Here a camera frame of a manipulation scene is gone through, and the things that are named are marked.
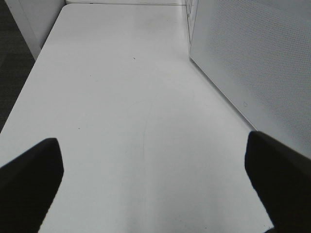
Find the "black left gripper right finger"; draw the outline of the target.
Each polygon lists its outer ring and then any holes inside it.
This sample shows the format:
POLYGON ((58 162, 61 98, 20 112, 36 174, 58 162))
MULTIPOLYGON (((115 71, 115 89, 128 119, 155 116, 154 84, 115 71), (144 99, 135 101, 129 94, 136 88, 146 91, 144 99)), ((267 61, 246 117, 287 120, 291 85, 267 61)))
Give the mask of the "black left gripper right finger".
POLYGON ((311 231, 311 161, 259 131, 248 135, 244 167, 276 233, 311 231))

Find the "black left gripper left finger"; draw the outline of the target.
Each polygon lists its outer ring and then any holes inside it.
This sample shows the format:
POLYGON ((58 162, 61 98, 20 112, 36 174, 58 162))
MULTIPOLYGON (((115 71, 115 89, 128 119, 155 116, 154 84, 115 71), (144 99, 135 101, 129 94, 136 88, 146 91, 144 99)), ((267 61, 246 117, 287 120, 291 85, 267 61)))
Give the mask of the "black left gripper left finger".
POLYGON ((37 233, 64 175, 56 138, 46 138, 0 168, 0 231, 37 233))

